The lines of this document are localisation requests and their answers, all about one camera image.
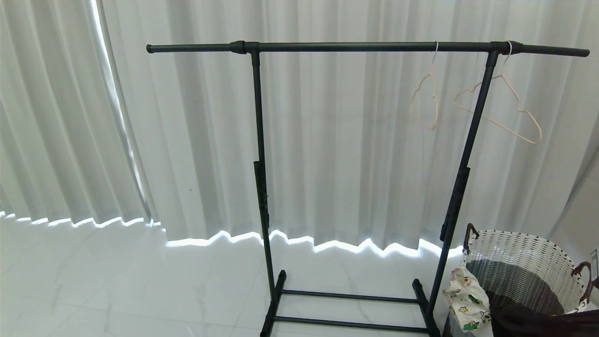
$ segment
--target basket handle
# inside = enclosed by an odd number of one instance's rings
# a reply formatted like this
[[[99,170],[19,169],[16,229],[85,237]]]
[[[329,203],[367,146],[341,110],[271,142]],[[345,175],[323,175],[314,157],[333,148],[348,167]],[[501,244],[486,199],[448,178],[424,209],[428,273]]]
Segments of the basket handle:
[[[580,298],[580,303],[582,303],[584,300],[588,302],[589,298],[591,297],[591,292],[593,291],[593,278],[591,276],[591,264],[589,262],[581,262],[572,270],[572,275],[580,275],[580,272],[584,267],[589,269],[589,284],[586,286],[585,293],[582,294],[582,297]]]
[[[474,228],[474,225],[472,223],[468,224],[468,226],[466,226],[466,237],[464,238],[464,249],[466,249],[466,253],[470,254],[470,247],[468,247],[468,241],[470,240],[470,233],[474,232],[474,234],[476,234],[476,238],[478,239],[480,234],[479,232],[476,230],[476,228]]]

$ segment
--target white and gray basket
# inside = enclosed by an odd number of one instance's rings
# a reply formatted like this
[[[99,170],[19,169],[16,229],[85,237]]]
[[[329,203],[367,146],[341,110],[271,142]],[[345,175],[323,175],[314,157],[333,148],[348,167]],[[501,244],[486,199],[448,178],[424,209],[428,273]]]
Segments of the white and gray basket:
[[[593,287],[592,280],[580,278],[591,264],[575,267],[553,242],[524,233],[477,231],[473,224],[466,229],[462,266],[479,280],[494,309],[517,303],[546,315],[583,311]],[[453,316],[448,321],[453,337],[472,336]]]

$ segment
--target tile floor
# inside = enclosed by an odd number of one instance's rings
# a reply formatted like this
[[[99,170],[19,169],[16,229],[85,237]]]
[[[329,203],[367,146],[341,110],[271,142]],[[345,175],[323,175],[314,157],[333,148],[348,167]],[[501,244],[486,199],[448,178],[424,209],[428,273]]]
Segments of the tile floor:
[[[257,337],[268,308],[257,238],[168,246],[160,227],[121,222],[49,227],[0,219],[1,336]],[[421,248],[382,257],[366,248],[315,252],[311,242],[272,239],[286,288],[414,297],[430,291],[438,255]],[[459,256],[448,267],[459,264]],[[447,311],[437,305],[438,322]],[[424,327],[415,305],[284,296],[280,315]],[[273,337],[402,337],[420,334],[277,323]]]

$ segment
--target black metal clothes rack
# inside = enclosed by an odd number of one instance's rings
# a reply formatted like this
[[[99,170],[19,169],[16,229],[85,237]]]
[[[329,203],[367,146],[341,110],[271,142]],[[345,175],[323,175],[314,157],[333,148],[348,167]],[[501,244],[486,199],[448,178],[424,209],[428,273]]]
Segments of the black metal clothes rack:
[[[256,176],[256,187],[258,190],[258,205],[260,208],[260,218],[262,225],[262,238],[264,239],[264,254],[266,256],[266,266],[268,272],[268,286],[270,290],[270,307],[264,320],[261,337],[269,337],[273,330],[275,322],[308,323],[321,324],[327,326],[354,327],[363,329],[390,330],[397,332],[416,332],[428,334],[430,337],[439,337],[439,329],[435,324],[432,313],[435,308],[435,302],[441,286],[441,278],[447,262],[453,232],[455,231],[458,219],[459,209],[464,198],[464,191],[468,181],[470,168],[468,160],[472,153],[474,138],[479,127],[483,107],[493,70],[497,63],[499,54],[514,55],[518,53],[562,55],[586,57],[589,50],[549,47],[549,46],[531,46],[515,41],[503,42],[372,42],[372,43],[259,43],[235,41],[228,44],[180,44],[180,45],[147,45],[146,50],[149,53],[171,53],[171,52],[233,52],[238,54],[249,53],[252,57],[253,81],[254,81],[254,99],[256,109],[256,126],[258,133],[258,161],[254,162],[254,172]],[[316,291],[302,291],[285,289],[285,280],[287,273],[281,270],[277,282],[274,282],[273,258],[270,250],[269,240],[269,218],[268,218],[268,200],[267,200],[267,181],[266,167],[264,161],[264,126],[262,123],[262,90],[260,82],[260,53],[269,52],[480,52],[487,53],[485,74],[483,75],[480,92],[474,109],[474,116],[470,123],[470,129],[464,145],[464,152],[459,163],[458,173],[453,184],[453,191],[447,207],[445,221],[441,227],[440,240],[443,241],[443,248],[435,274],[435,280],[432,283],[432,290],[429,299],[422,289],[420,280],[414,279],[412,288],[416,294],[415,299],[402,299],[394,297],[365,296],[355,294],[323,293]],[[382,324],[365,324],[348,321],[318,320],[314,318],[286,317],[277,315],[277,308],[283,295],[298,296],[316,296],[338,299],[353,300],[373,300],[383,302],[395,302],[404,304],[413,304],[420,307],[426,327],[409,326],[391,326]]]

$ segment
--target white curtain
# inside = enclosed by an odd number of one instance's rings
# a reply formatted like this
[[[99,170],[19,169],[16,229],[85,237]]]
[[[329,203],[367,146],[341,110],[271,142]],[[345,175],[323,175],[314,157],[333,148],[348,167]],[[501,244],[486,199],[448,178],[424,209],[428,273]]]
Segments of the white curtain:
[[[150,211],[171,240],[259,232],[252,68],[247,55],[149,55],[146,44],[516,40],[591,49],[586,59],[509,59],[506,76],[543,141],[531,145],[482,122],[457,233],[473,222],[546,236],[597,118],[595,1],[103,0],[100,7]],[[436,56],[434,131],[410,112],[432,53],[261,58],[271,229],[316,243],[437,242],[471,120],[453,98],[481,79],[486,55]],[[427,82],[415,106],[429,124],[431,90]],[[534,124],[515,108],[507,87],[493,82],[484,115],[535,139]]]
[[[6,213],[73,223],[149,219],[93,5],[0,2],[0,203]]]

